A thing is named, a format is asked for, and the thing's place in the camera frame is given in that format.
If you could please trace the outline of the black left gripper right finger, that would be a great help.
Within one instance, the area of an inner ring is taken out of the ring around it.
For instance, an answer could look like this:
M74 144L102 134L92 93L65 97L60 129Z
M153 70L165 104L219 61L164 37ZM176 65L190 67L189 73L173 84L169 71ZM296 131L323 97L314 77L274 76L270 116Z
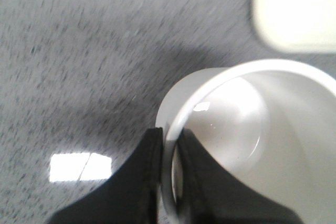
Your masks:
M302 223L300 217L240 182L212 157L191 130L177 140L180 223Z

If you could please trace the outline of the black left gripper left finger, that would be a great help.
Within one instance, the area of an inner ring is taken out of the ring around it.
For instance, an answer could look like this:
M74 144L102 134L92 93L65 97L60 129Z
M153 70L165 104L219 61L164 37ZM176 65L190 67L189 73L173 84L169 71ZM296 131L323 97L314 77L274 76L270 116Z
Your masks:
M157 223L162 149L162 128L147 129L105 183L54 213L49 223Z

